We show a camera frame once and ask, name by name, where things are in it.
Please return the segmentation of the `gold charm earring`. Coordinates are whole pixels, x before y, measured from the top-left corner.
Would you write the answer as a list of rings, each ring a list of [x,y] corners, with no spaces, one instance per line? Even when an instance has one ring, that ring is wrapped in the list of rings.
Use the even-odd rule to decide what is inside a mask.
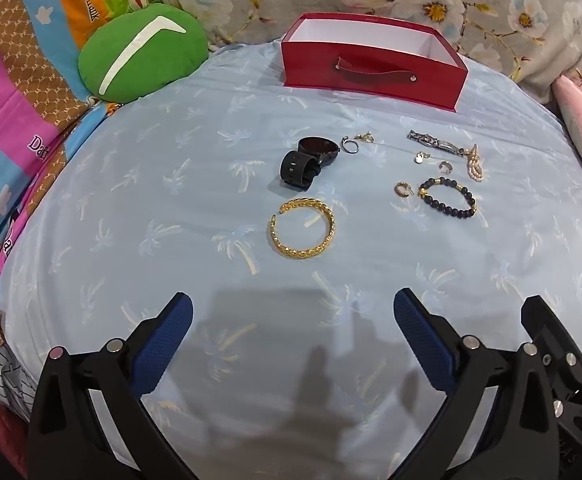
[[[364,143],[375,143],[375,138],[372,136],[371,132],[357,134],[355,140]]]

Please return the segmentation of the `silver metal watch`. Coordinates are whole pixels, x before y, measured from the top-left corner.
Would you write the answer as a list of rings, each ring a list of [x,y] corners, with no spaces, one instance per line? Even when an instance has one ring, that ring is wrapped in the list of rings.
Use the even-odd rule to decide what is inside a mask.
[[[464,157],[466,154],[468,154],[464,148],[460,148],[460,146],[452,144],[448,141],[437,139],[435,136],[430,136],[426,133],[419,133],[410,130],[407,134],[407,138],[421,145],[427,146],[428,148],[436,148],[436,150],[441,150],[455,156]]]

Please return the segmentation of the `light blue palm bedsheet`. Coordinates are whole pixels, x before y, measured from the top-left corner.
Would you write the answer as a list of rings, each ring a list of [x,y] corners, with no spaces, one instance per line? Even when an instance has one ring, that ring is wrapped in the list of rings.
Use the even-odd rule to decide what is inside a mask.
[[[226,49],[106,119],[14,244],[5,335],[37,377],[52,347],[98,350],[184,292],[191,330],[144,402],[200,478],[381,479],[443,401],[395,323],[399,289],[503,349],[538,295],[582,350],[582,165],[556,116],[477,63],[453,112],[287,88],[281,69],[275,42]],[[340,153],[301,191],[280,165],[305,136]],[[292,260],[267,224],[302,196],[337,236]]]

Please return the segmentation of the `red jewelry box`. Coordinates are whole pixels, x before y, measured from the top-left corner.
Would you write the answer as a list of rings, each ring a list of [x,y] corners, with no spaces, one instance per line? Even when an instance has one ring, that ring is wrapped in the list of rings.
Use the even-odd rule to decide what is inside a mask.
[[[304,13],[281,42],[285,85],[455,110],[468,67],[436,29],[398,18]]]

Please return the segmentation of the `gold hoop earring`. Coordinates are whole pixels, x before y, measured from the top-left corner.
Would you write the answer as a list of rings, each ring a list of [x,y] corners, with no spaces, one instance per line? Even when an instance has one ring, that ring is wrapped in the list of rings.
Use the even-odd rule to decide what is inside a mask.
[[[397,182],[394,186],[394,191],[401,197],[408,197],[413,194],[413,189],[407,182]]]

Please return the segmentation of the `green round cushion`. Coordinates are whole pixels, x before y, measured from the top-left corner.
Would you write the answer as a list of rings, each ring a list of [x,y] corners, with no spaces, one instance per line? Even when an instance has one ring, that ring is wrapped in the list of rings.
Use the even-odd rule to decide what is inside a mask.
[[[190,76],[208,57],[191,14],[152,3],[98,28],[78,55],[78,73],[96,98],[126,104]]]

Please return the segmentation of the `small gold disc pendant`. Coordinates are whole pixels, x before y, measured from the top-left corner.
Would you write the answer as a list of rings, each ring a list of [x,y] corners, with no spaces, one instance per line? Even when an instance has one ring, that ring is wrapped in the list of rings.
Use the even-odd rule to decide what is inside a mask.
[[[425,153],[425,152],[418,152],[415,157],[413,157],[413,161],[420,165],[423,164],[427,159],[429,159],[431,157],[431,155],[429,153]]]

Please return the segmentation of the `gold chain bangle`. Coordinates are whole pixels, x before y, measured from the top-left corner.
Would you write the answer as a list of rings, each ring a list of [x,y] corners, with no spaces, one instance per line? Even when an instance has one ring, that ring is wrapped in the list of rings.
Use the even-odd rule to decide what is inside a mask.
[[[332,248],[337,219],[332,207],[317,197],[293,198],[271,215],[267,235],[271,247],[282,257],[317,258]]]

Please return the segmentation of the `black smartwatch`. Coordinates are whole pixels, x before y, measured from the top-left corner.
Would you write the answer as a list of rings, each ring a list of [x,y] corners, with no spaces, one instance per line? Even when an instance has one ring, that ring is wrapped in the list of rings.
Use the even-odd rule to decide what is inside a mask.
[[[338,144],[321,136],[305,136],[297,148],[285,154],[280,165],[280,179],[291,188],[306,191],[321,170],[338,157]]]

